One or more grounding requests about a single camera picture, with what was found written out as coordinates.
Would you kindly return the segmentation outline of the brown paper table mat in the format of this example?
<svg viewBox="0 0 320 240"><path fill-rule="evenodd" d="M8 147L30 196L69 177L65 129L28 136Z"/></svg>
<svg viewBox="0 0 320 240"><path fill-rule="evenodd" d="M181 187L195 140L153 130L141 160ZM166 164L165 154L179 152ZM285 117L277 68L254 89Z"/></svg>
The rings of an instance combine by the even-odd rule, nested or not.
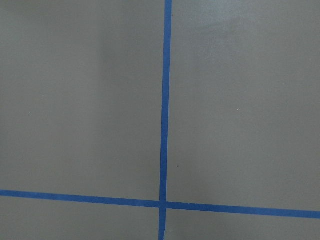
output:
<svg viewBox="0 0 320 240"><path fill-rule="evenodd" d="M3 0L3 240L317 240L317 0Z"/></svg>

